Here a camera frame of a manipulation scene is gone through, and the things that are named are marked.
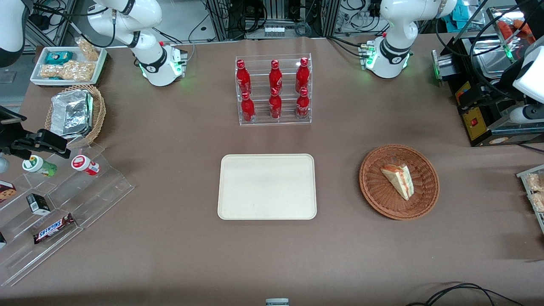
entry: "wicker basket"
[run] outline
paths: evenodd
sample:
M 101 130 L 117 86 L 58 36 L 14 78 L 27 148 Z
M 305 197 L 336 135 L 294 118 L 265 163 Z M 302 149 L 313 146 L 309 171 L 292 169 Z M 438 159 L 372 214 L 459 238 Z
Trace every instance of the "wicker basket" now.
M 70 86 L 63 90 L 63 92 L 75 90 L 75 89 L 86 89 L 92 95 L 92 131 L 85 136 L 85 141 L 87 143 L 92 143 L 93 140 L 98 136 L 100 130 L 102 129 L 102 124 L 104 123 L 104 117 L 106 117 L 106 104 L 104 103 L 104 98 L 100 94 L 100 91 L 96 89 L 93 85 L 74 85 Z M 51 128 L 51 114 L 53 113 L 53 104 L 49 107 L 49 112 L 47 113 L 47 118 L 45 119 L 45 128 Z M 75 147 L 78 144 L 71 143 L 70 147 Z
M 412 176 L 414 194 L 403 199 L 381 172 L 387 164 L 406 164 Z M 370 152 L 359 171 L 364 197 L 382 215 L 397 220 L 412 220 L 428 213 L 440 192 L 438 175 L 431 162 L 418 151 L 400 144 L 381 146 Z

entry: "sandwich slice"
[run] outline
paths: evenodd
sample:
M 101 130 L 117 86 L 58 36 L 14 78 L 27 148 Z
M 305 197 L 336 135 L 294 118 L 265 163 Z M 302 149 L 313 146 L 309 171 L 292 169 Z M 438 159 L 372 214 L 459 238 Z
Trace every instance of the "sandwich slice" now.
M 393 184 L 393 187 L 395 187 L 399 194 L 408 201 L 413 195 L 412 177 L 410 176 L 408 166 L 405 164 L 401 166 L 388 164 L 381 168 L 381 172 Z

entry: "acrylic bottle rack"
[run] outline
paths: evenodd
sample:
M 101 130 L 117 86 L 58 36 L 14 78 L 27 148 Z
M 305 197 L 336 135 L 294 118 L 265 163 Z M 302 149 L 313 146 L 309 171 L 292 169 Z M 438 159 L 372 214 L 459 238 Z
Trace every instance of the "acrylic bottle rack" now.
M 296 100 L 299 94 L 295 91 L 296 71 L 300 66 L 300 59 L 308 58 L 308 69 L 310 70 L 310 79 L 308 80 L 308 98 L 310 105 L 308 107 L 308 116 L 305 119 L 299 120 L 295 116 Z M 242 92 L 236 81 L 236 62 L 234 62 L 234 84 L 236 86 L 237 105 L 238 105 L 238 120 L 241 126 L 251 125 L 276 125 L 276 124 L 310 124 L 312 122 L 312 55 L 311 53 L 302 54 L 283 54 L 283 55 L 265 55 L 265 56 L 238 56 L 236 61 L 243 59 L 245 67 L 249 72 L 251 79 L 251 100 L 255 104 L 254 122 L 246 122 L 242 116 Z M 282 92 L 280 97 L 282 100 L 282 112 L 279 119 L 270 117 L 270 106 L 268 99 L 270 98 L 270 83 L 268 75 L 270 73 L 270 62 L 277 59 L 280 62 L 280 70 L 282 72 Z
M 0 285 L 13 286 L 70 239 L 92 225 L 106 211 L 126 196 L 133 186 L 101 154 L 104 148 L 78 138 L 69 144 L 69 159 L 52 155 L 46 160 L 57 165 L 55 175 L 26 173 L 12 183 L 17 193 L 0 203 L 0 232 L 6 245 L 0 249 Z M 100 172 L 90 176 L 74 170 L 70 163 L 79 154 L 100 165 Z M 51 212 L 32 214 L 26 196 L 45 197 Z M 33 235 L 71 213 L 76 220 L 47 240 L 34 244 Z

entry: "brown table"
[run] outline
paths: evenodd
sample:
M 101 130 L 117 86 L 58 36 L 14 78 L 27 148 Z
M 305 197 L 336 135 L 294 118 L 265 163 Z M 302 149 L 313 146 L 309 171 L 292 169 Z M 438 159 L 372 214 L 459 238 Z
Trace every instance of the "brown table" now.
M 14 287 L 0 288 L 0 304 L 259 306 L 288 297 L 293 306 L 389 306 L 472 281 L 542 305 L 542 233 L 515 177 L 542 156 L 469 147 L 447 86 L 434 81 L 430 51 L 439 46 L 421 35 L 405 71 L 380 79 L 325 39 L 198 45 L 188 76 L 165 88 L 142 78 L 130 50 L 109 50 L 97 142 L 136 189 Z M 240 127 L 234 57 L 304 52 L 313 58 L 314 122 Z M 26 128 L 42 127 L 59 91 L 29 87 Z M 388 219 L 361 194 L 361 161 L 388 143 L 409 145 L 436 167 L 440 198 L 423 218 Z M 221 158 L 257 153 L 315 158 L 315 219 L 217 216 Z M 465 291 L 444 302 L 489 304 Z

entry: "red bottle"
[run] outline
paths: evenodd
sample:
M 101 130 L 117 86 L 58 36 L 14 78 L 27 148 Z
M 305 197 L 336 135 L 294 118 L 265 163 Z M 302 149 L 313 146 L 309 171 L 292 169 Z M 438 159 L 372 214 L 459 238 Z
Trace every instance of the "red bottle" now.
M 296 85 L 295 90 L 300 92 L 300 88 L 308 86 L 308 80 L 310 79 L 310 70 L 308 69 L 308 58 L 303 57 L 300 59 L 299 69 L 296 71 Z
M 242 92 L 242 116 L 246 122 L 255 122 L 255 105 L 249 98 L 249 93 L 247 91 Z
M 268 75 L 268 80 L 270 81 L 270 88 L 277 88 L 278 92 L 281 92 L 282 87 L 282 75 L 280 71 L 280 62 L 277 59 L 273 59 L 271 64 L 272 69 Z
M 281 117 L 281 98 L 279 96 L 280 91 L 277 88 L 270 88 L 270 116 L 272 119 L 279 119 Z
M 238 81 L 240 90 L 251 94 L 251 79 L 249 78 L 249 71 L 245 68 L 244 60 L 237 60 L 236 67 L 238 67 L 236 70 L 236 80 Z
M 302 87 L 300 89 L 300 96 L 296 100 L 296 117 L 300 120 L 305 119 L 308 116 L 309 107 L 310 100 L 308 99 L 308 89 Z

